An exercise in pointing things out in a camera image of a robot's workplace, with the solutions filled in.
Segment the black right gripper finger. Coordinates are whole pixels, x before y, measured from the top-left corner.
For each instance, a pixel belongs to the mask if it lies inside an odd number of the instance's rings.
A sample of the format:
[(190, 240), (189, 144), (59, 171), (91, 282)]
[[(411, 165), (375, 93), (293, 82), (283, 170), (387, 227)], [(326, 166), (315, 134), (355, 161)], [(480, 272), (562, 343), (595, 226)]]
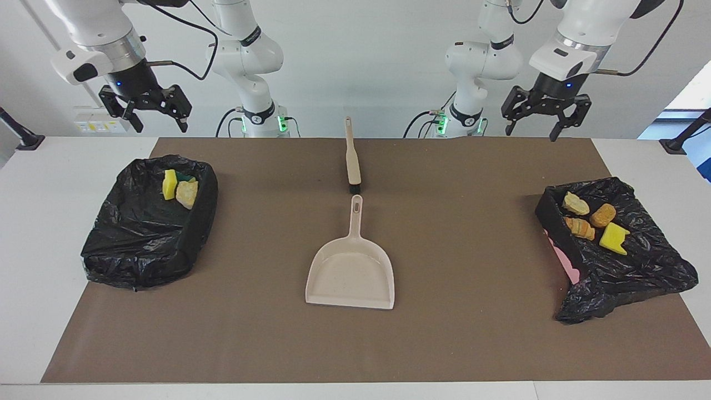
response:
[(135, 102), (132, 99), (129, 100), (126, 107), (123, 107), (118, 101), (117, 94), (108, 84), (104, 84), (100, 89), (99, 99), (111, 117), (119, 117), (124, 121), (128, 121), (137, 133), (143, 132), (144, 124), (134, 113)]
[(157, 111), (172, 117), (182, 133), (188, 131), (187, 121), (192, 112), (192, 104), (179, 84), (168, 88), (158, 86), (156, 104)]

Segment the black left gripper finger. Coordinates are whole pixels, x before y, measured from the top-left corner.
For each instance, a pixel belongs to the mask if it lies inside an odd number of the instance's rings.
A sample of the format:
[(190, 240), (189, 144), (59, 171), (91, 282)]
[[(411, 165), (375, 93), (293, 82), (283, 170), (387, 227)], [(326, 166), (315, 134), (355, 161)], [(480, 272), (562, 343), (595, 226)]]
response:
[(564, 129), (579, 127), (584, 121), (592, 101), (588, 94), (580, 94), (568, 101), (558, 101), (554, 106), (554, 115), (558, 121), (549, 134), (549, 140), (555, 142)]
[(538, 111), (538, 91), (513, 86), (501, 106), (501, 116), (506, 120), (505, 136), (513, 134), (518, 121)]

